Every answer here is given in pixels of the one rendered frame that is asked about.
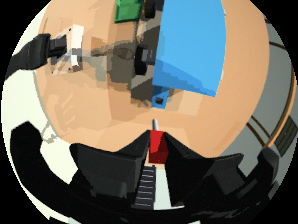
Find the red-headed metal pin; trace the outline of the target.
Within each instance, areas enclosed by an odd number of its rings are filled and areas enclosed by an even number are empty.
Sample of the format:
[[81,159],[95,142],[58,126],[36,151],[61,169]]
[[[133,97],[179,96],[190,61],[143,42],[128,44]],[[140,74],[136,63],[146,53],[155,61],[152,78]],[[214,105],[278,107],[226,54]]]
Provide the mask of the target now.
[[158,131],[157,119],[154,119],[152,120],[152,129],[150,129],[148,163],[165,164],[168,155],[164,131]]

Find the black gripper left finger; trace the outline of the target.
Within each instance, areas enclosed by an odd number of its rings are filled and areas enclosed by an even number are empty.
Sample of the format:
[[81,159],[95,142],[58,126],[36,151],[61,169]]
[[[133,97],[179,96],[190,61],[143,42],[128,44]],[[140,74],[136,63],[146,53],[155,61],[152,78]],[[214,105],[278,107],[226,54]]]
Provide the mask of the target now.
[[150,141],[150,129],[142,132],[137,140],[118,149],[116,152],[102,151],[90,145],[73,143],[69,145],[69,151],[73,157],[73,163],[85,171],[104,176],[106,179],[124,181],[128,186],[128,200],[134,206],[138,194],[138,185],[141,184],[141,175],[145,168],[146,153],[148,153]]

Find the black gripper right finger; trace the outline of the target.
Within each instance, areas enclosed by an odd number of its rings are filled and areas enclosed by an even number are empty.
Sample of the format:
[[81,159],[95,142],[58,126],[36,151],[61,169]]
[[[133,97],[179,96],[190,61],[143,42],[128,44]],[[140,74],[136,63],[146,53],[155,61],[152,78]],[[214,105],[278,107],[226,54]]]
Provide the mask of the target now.
[[166,183],[169,188],[170,206],[184,206],[186,198],[194,193],[212,173],[238,167],[243,153],[220,157],[202,157],[200,153],[185,147],[176,137],[165,132],[168,159],[165,163]]

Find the tan wooden ramp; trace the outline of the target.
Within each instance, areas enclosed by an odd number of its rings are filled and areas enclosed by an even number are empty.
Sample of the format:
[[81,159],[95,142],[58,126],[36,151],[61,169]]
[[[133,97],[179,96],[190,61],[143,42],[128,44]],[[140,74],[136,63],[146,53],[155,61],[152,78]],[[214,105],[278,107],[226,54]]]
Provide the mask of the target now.
[[[144,4],[142,4],[144,10]],[[157,51],[158,34],[161,32],[162,11],[157,11],[154,19],[145,18],[140,15],[138,23],[136,47],[134,47],[134,57],[136,57],[136,48],[138,44],[148,44],[149,51]],[[168,101],[165,109],[150,108],[153,96],[153,73],[154,65],[146,67],[144,75],[136,75],[133,72],[132,65],[132,95],[130,95],[130,108],[150,109],[150,111],[160,111],[169,113],[188,113],[188,115],[197,115],[200,111],[200,104],[204,93],[181,91],[178,88],[170,87]]]

